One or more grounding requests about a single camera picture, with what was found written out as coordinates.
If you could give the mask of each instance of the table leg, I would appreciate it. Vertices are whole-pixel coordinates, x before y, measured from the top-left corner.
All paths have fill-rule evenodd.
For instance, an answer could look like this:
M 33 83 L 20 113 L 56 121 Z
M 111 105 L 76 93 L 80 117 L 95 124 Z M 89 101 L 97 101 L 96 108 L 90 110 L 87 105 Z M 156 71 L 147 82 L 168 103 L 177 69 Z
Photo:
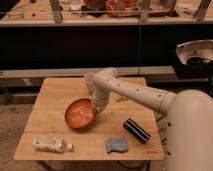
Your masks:
M 45 161 L 36 161 L 36 163 L 38 163 L 41 167 L 43 167 L 45 170 L 47 171 L 53 171 L 54 169 L 47 164 Z

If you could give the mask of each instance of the black striped object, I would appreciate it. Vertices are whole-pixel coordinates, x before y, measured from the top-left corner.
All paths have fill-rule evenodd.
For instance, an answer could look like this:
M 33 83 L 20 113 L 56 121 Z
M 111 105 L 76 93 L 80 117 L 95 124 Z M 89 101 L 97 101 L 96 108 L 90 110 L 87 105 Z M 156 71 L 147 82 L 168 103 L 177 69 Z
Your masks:
M 123 126 L 143 144 L 145 144 L 151 137 L 150 134 L 144 131 L 135 121 L 130 118 L 124 122 Z

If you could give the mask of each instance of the orange bowl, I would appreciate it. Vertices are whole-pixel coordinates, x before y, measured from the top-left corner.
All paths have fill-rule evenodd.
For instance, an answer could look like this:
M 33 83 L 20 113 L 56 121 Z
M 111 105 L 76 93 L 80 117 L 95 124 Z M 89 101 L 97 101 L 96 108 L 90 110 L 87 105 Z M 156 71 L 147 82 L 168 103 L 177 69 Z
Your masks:
M 95 118 L 91 99 L 78 99 L 65 112 L 65 121 L 70 128 L 78 129 L 89 125 Z

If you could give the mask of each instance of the cable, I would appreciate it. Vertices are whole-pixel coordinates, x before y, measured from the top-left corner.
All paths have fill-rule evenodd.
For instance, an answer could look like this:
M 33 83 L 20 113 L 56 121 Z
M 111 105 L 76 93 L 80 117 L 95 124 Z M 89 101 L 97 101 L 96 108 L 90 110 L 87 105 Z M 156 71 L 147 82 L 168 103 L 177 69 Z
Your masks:
M 156 120 L 156 122 L 159 122 L 161 119 L 163 119 L 165 116 L 161 116 L 160 118 L 158 118 L 157 120 Z
M 142 43 L 142 32 L 141 32 L 141 22 L 140 22 L 140 18 L 138 18 L 138 76 L 140 76 L 140 65 L 141 65 L 141 43 Z
M 150 169 L 151 169 L 151 161 L 149 160 L 146 165 L 146 171 L 150 171 Z

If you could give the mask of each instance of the floor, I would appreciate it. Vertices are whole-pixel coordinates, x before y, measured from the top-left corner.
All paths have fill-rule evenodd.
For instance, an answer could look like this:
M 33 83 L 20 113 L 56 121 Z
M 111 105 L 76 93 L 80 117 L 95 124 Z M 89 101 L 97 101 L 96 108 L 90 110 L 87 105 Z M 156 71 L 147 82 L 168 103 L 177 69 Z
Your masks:
M 16 146 L 24 130 L 30 112 L 32 111 L 37 94 L 14 94 L 7 102 L 5 95 L 0 97 L 0 170 L 1 171 L 44 171 L 38 163 L 34 161 L 15 161 L 13 155 Z M 166 119 L 158 122 L 161 138 L 166 135 Z M 118 162 L 48 162 L 54 170 L 58 171 L 125 171 L 127 168 L 119 165 Z M 136 167 L 141 161 L 122 162 L 127 167 Z M 152 161 L 151 171 L 164 171 L 165 161 Z

